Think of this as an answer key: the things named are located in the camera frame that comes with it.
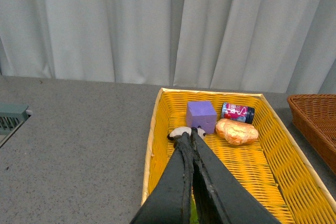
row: panda toy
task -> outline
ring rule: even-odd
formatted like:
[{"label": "panda toy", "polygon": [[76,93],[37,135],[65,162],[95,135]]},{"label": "panda toy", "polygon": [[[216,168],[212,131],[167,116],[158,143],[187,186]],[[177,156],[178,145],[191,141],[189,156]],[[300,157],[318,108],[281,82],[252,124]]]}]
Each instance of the panda toy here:
[{"label": "panda toy", "polygon": [[167,138],[169,140],[175,140],[176,138],[182,136],[183,132],[186,132],[191,136],[191,131],[194,130],[195,132],[198,133],[198,135],[201,137],[201,139],[204,140],[204,137],[206,135],[204,129],[201,128],[201,126],[198,126],[198,128],[195,127],[178,127],[174,129],[170,134],[168,134]]}]

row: toy bread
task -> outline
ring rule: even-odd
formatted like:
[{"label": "toy bread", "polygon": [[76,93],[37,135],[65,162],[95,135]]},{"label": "toy bread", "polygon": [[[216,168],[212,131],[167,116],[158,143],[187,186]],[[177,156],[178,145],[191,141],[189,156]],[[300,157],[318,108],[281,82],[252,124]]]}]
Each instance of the toy bread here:
[{"label": "toy bread", "polygon": [[253,125],[230,119],[220,119],[216,123],[216,132],[220,137],[234,145],[252,144],[258,139],[259,135]]}]

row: gray countertop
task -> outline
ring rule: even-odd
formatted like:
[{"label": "gray countertop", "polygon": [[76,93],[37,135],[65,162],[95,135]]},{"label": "gray countertop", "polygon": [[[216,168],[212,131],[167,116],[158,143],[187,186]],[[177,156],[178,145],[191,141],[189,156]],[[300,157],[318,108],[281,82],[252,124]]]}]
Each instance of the gray countertop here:
[{"label": "gray countertop", "polygon": [[[0,223],[129,223],[159,89],[0,76],[0,102],[33,112],[0,148]],[[335,198],[336,176],[291,123],[287,95],[264,95]]]}]

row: can label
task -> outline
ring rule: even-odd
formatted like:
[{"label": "can label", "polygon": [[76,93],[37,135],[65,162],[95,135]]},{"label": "can label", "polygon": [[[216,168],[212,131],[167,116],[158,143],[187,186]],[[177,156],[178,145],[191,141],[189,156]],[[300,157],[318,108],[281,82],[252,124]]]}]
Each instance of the can label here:
[{"label": "can label", "polygon": [[220,118],[226,118],[245,123],[247,109],[248,106],[240,106],[224,102]]}]

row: purple cube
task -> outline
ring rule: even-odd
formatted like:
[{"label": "purple cube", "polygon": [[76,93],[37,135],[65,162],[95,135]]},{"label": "purple cube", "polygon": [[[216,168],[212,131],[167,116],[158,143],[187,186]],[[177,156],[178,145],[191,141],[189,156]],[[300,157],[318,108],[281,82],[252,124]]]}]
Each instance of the purple cube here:
[{"label": "purple cube", "polygon": [[187,126],[198,127],[207,134],[215,132],[217,113],[210,101],[188,102],[187,105]]}]

